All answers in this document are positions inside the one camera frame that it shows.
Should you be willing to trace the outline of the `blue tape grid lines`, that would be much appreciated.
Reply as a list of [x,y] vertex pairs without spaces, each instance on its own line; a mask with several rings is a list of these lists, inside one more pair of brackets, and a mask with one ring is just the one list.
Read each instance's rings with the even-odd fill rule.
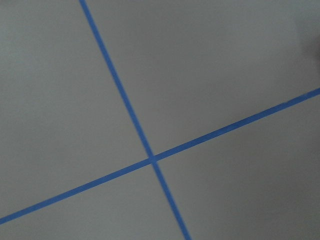
[[138,137],[139,137],[139,139],[140,139],[140,141],[142,143],[142,146],[143,146],[143,148],[144,148],[144,150],[145,150],[145,152],[147,154],[147,158],[144,159],[144,160],[141,160],[139,162],[136,162],[136,163],[134,163],[132,165],[126,166],[126,167],[124,167],[122,169],[119,169],[119,170],[117,170],[115,172],[109,173],[109,174],[107,174],[105,176],[97,178],[97,179],[95,179],[93,181],[90,181],[90,182],[85,183],[83,185],[77,186],[77,187],[75,187],[73,189],[70,189],[70,190],[68,190],[66,192],[63,192],[61,194],[58,194],[56,196],[53,196],[51,198],[48,198],[46,200],[43,200],[41,202],[38,202],[38,203],[33,204],[31,206],[28,206],[28,207],[26,207],[24,209],[21,209],[19,211],[16,211],[14,213],[6,215],[6,216],[4,216],[4,217],[2,217],[0,219],[0,223],[1,224],[5,224],[5,223],[8,223],[8,222],[11,222],[11,221],[13,221],[15,219],[21,218],[21,217],[26,216],[26,215],[28,215],[30,213],[33,213],[33,212],[38,211],[40,209],[46,208],[46,207],[48,207],[50,205],[56,204],[56,203],[58,203],[60,201],[63,201],[65,199],[67,199],[67,198],[70,198],[72,196],[75,196],[77,194],[85,192],[85,191],[87,191],[89,189],[92,189],[92,188],[95,188],[95,187],[97,187],[99,185],[107,183],[107,182],[109,182],[111,180],[117,179],[117,178],[119,178],[121,176],[124,176],[124,175],[126,175],[128,173],[134,172],[134,171],[136,171],[138,169],[141,169],[141,168],[144,168],[144,167],[146,167],[148,165],[151,165],[153,170],[154,170],[154,172],[155,172],[155,175],[156,175],[156,177],[157,177],[157,179],[158,179],[158,181],[160,183],[160,186],[161,186],[161,188],[162,188],[162,190],[164,192],[164,195],[165,195],[165,197],[166,197],[166,199],[167,199],[167,201],[169,203],[169,206],[170,206],[171,211],[172,211],[172,213],[173,213],[173,215],[175,217],[175,220],[176,220],[176,222],[178,224],[178,227],[179,227],[179,229],[180,229],[180,231],[181,231],[181,233],[183,235],[183,238],[186,239],[186,240],[190,240],[192,237],[191,237],[191,235],[190,235],[190,233],[188,231],[188,228],[187,228],[187,226],[186,226],[186,224],[184,222],[184,219],[183,219],[183,217],[182,217],[182,215],[181,215],[181,213],[180,213],[180,211],[178,209],[178,206],[177,206],[177,204],[175,202],[175,199],[174,199],[174,197],[173,197],[173,195],[172,195],[172,193],[171,193],[171,191],[169,189],[169,186],[168,186],[168,184],[166,182],[166,179],[165,179],[165,177],[164,177],[164,175],[163,175],[163,173],[162,173],[162,171],[160,169],[160,166],[159,166],[158,162],[163,160],[163,159],[166,159],[168,157],[171,157],[173,155],[176,155],[176,154],[178,154],[180,152],[183,152],[183,151],[185,151],[187,149],[190,149],[190,148],[193,148],[193,147],[195,147],[197,145],[205,143],[205,142],[207,142],[207,141],[209,141],[211,139],[217,138],[219,136],[222,136],[222,135],[225,135],[225,134],[227,134],[229,132],[232,132],[232,131],[234,131],[236,129],[242,128],[242,127],[244,127],[246,125],[249,125],[249,124],[251,124],[253,122],[256,122],[256,121],[258,121],[260,119],[266,118],[266,117],[268,117],[270,115],[273,115],[273,114],[275,114],[277,112],[280,112],[280,111],[283,111],[285,109],[288,109],[288,108],[290,108],[290,107],[292,107],[294,105],[300,104],[300,103],[302,103],[302,102],[304,102],[306,100],[309,100],[311,98],[319,96],[320,90],[319,90],[319,88],[313,89],[313,90],[311,90],[309,92],[306,92],[306,93],[304,93],[302,95],[299,95],[299,96],[297,96],[295,98],[292,98],[292,99],[290,99],[290,100],[288,100],[286,102],[283,102],[283,103],[280,103],[280,104],[275,105],[273,107],[270,107],[270,108],[268,108],[266,110],[263,110],[263,111],[261,111],[259,113],[256,113],[254,115],[248,116],[248,117],[246,117],[244,119],[241,119],[239,121],[236,121],[234,123],[226,125],[226,126],[224,126],[222,128],[219,128],[219,129],[214,130],[212,132],[209,132],[209,133],[207,133],[205,135],[202,135],[200,137],[197,137],[195,139],[187,141],[187,142],[185,142],[183,144],[180,144],[178,146],[175,146],[173,148],[165,150],[165,151],[163,151],[161,153],[154,154],[154,152],[153,152],[153,150],[152,150],[152,148],[151,148],[151,146],[150,146],[150,144],[148,142],[148,139],[147,139],[147,137],[146,137],[146,135],[144,133],[144,130],[143,130],[141,124],[140,124],[140,121],[139,121],[139,119],[138,119],[138,117],[137,117],[137,115],[135,113],[135,110],[134,110],[134,108],[133,108],[133,106],[132,106],[132,104],[130,102],[130,99],[129,99],[127,93],[126,93],[126,90],[125,90],[125,88],[124,88],[124,86],[123,86],[123,84],[121,82],[121,79],[120,79],[120,77],[119,77],[119,75],[117,73],[117,70],[116,70],[116,68],[114,66],[112,58],[110,57],[110,54],[109,54],[109,52],[108,52],[108,50],[107,50],[107,48],[105,46],[105,43],[104,43],[104,41],[103,41],[103,39],[102,39],[102,37],[100,35],[99,29],[98,29],[98,27],[97,27],[97,25],[95,23],[95,20],[94,20],[92,14],[91,14],[90,8],[88,7],[87,2],[84,1],[84,0],[81,0],[79,2],[79,4],[81,6],[83,14],[85,15],[85,18],[86,18],[86,21],[87,21],[87,23],[88,23],[88,25],[90,27],[90,30],[91,30],[94,38],[95,38],[95,41],[96,41],[96,43],[98,45],[99,51],[100,51],[101,55],[103,56],[104,62],[105,62],[106,66],[107,66],[107,68],[108,68],[108,70],[109,70],[109,72],[110,72],[110,74],[112,76],[113,82],[116,85],[116,88],[117,88],[117,90],[118,90],[118,92],[120,94],[122,102],[123,102],[128,114],[129,114],[130,120],[133,123],[133,125],[135,127],[135,130],[136,130],[136,132],[138,134]]

